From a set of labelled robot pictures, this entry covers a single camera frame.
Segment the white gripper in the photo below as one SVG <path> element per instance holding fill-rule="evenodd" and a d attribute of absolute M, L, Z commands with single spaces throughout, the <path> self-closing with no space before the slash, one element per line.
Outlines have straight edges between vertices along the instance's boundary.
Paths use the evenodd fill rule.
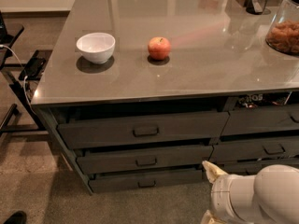
<path fill-rule="evenodd" d="M 202 162 L 207 180 L 213 184 L 211 211 L 206 210 L 200 224 L 253 224 L 257 207 L 254 201 L 254 176 L 227 175 L 209 161 Z"/>

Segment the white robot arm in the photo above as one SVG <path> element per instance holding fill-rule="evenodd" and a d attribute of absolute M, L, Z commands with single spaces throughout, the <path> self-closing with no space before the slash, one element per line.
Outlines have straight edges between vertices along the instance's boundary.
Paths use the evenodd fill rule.
<path fill-rule="evenodd" d="M 299 169 L 270 165 L 255 175 L 228 174 L 204 161 L 211 207 L 200 224 L 299 224 Z"/>

